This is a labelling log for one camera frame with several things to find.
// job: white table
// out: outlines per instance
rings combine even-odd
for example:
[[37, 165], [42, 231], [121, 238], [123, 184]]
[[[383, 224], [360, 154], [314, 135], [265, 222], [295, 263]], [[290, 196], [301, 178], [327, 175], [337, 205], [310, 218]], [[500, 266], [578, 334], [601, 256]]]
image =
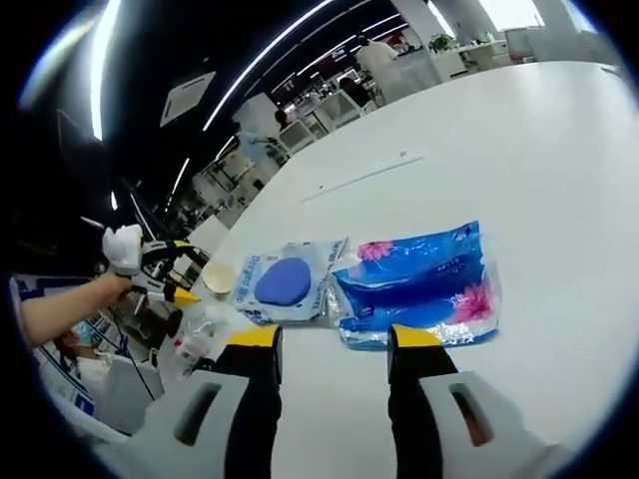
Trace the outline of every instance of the white table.
[[[479, 220], [499, 264], [500, 333], [450, 355], [509, 396], [531, 431], [577, 448], [637, 352], [639, 125], [630, 102], [618, 77], [572, 62], [493, 70], [413, 95], [294, 156], [215, 258], [239, 266], [290, 240], [358, 243]], [[427, 159], [300, 202], [404, 149]], [[385, 353], [350, 351], [334, 330], [297, 328], [285, 330], [284, 362], [273, 476], [394, 477]]]

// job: person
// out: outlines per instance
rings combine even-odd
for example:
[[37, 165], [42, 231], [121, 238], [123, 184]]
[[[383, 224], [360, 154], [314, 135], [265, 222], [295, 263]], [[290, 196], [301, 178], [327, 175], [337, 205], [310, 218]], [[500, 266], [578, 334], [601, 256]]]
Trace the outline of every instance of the person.
[[414, 93], [395, 65], [397, 53], [383, 42], [373, 42], [363, 35], [357, 36], [361, 46], [355, 54], [357, 62], [375, 80], [386, 103]]
[[269, 143], [275, 139], [247, 132], [239, 122], [234, 122], [233, 126], [240, 142], [238, 152], [253, 163], [262, 180], [267, 182], [280, 170], [276, 161], [269, 156], [269, 149], [272, 148]]
[[350, 77], [343, 77], [339, 80], [339, 87], [344, 90], [360, 108], [363, 108], [371, 100], [368, 90], [362, 85], [358, 85]]
[[130, 288], [129, 278], [107, 272], [64, 292], [27, 299], [20, 304], [24, 337], [31, 347], [56, 339]]
[[276, 121], [280, 124], [280, 131], [291, 124], [291, 122], [289, 121], [289, 115], [287, 115], [287, 112], [285, 112], [284, 110], [276, 111]]

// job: hand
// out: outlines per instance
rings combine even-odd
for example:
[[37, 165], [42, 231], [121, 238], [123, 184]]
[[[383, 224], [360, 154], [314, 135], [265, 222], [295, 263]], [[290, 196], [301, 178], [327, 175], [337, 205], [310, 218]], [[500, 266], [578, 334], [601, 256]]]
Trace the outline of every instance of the hand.
[[115, 272], [137, 274], [142, 261], [142, 228], [131, 225], [116, 232], [107, 229], [102, 236], [102, 252]]

